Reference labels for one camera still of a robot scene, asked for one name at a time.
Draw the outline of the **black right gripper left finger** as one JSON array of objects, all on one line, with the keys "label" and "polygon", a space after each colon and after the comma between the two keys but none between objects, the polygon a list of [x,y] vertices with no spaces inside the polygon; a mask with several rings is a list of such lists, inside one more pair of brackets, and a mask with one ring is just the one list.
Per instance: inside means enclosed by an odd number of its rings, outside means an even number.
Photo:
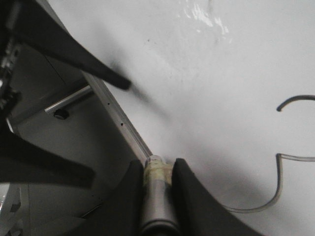
[{"label": "black right gripper left finger", "polygon": [[143,165],[130,162],[123,179],[88,219],[65,236],[136,236],[143,200]]}]

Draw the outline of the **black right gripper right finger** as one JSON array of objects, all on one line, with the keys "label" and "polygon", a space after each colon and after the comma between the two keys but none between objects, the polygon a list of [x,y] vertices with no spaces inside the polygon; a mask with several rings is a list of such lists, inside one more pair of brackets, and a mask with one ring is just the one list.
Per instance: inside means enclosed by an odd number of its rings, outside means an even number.
[{"label": "black right gripper right finger", "polygon": [[172,196],[184,236],[261,235],[219,204],[182,158],[173,166]]}]

